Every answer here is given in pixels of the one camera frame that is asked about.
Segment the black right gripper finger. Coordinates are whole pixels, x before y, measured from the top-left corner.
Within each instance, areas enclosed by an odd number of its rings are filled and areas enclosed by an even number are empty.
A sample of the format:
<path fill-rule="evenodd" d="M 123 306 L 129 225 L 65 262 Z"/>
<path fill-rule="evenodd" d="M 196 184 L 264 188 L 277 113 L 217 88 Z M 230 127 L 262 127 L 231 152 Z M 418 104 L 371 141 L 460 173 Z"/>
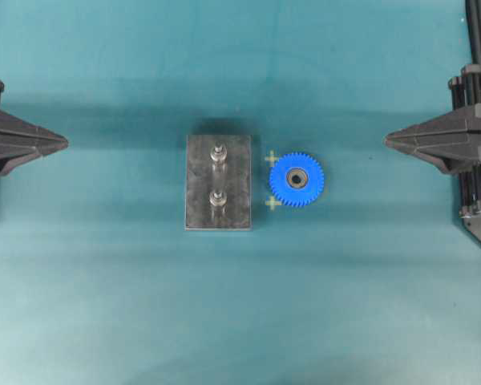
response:
<path fill-rule="evenodd" d="M 405 155 L 416 157 L 434 165 L 443 174 L 468 172 L 481 165 L 481 145 L 447 144 L 419 146 L 397 140 L 385 140 L 385 145 Z"/>
<path fill-rule="evenodd" d="M 481 133 L 481 103 L 476 103 L 391 132 L 385 137 L 385 145 L 387 147 L 418 146 L 422 138 L 479 133 Z"/>

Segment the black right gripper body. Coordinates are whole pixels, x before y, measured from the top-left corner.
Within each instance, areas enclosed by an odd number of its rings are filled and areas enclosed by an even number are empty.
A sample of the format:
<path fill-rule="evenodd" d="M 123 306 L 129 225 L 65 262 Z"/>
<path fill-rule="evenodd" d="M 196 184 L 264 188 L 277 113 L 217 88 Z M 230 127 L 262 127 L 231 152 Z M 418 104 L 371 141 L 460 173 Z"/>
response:
<path fill-rule="evenodd" d="M 449 80 L 454 109 L 481 103 L 481 65 L 466 65 L 461 75 Z M 458 176 L 461 218 L 481 217 L 481 163 Z"/>

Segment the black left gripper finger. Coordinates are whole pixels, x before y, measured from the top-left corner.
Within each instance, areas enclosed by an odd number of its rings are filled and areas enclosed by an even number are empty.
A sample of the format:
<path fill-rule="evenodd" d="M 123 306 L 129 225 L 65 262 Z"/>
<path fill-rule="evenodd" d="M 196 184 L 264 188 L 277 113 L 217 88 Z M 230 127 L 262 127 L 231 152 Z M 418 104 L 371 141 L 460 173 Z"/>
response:
<path fill-rule="evenodd" d="M 7 176 L 13 169 L 20 165 L 49 156 L 67 147 L 67 141 L 26 147 L 0 145 L 0 177 Z"/>
<path fill-rule="evenodd" d="M 0 110 L 0 134 L 15 137 L 49 140 L 58 144 L 67 144 L 64 136 L 56 134 L 46 128 L 21 120 Z"/>

